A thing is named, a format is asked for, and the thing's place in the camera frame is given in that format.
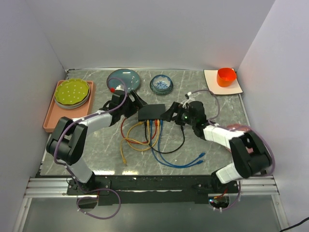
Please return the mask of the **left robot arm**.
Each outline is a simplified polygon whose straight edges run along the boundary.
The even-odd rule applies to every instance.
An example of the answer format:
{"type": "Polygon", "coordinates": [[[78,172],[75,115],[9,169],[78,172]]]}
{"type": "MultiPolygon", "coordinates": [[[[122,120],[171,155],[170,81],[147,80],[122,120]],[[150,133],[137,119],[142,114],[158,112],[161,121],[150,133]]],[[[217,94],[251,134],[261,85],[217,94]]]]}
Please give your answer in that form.
{"type": "Polygon", "coordinates": [[[135,91],[130,91],[130,95],[133,100],[125,90],[115,90],[96,112],[80,118],[61,117],[47,142],[46,152],[71,174],[84,194],[91,194],[97,187],[96,175],[82,158],[86,137],[114,125],[121,116],[129,118],[147,105],[135,91]]]}

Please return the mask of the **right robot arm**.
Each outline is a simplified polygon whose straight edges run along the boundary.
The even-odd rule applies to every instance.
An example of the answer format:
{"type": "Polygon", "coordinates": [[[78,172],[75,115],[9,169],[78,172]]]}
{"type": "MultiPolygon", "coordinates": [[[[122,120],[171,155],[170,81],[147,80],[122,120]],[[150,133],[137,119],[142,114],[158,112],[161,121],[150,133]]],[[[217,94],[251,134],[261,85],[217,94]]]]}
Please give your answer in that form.
{"type": "Polygon", "coordinates": [[[203,103],[193,101],[186,104],[174,102],[160,118],[177,125],[189,125],[194,134],[205,141],[217,143],[231,152],[233,161],[211,174],[211,188],[223,192],[230,182],[247,179],[274,167],[270,149],[252,129],[227,129],[207,118],[203,103]]]}

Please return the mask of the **black network switch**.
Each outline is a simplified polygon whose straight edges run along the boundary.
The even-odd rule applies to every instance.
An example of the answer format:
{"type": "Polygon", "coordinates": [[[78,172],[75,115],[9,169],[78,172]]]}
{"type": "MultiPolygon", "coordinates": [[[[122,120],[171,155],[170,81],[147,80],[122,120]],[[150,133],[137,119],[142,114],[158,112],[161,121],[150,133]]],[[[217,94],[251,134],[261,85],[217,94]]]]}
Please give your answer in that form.
{"type": "Polygon", "coordinates": [[[165,111],[164,104],[147,104],[138,111],[138,121],[162,119],[165,111]]]}

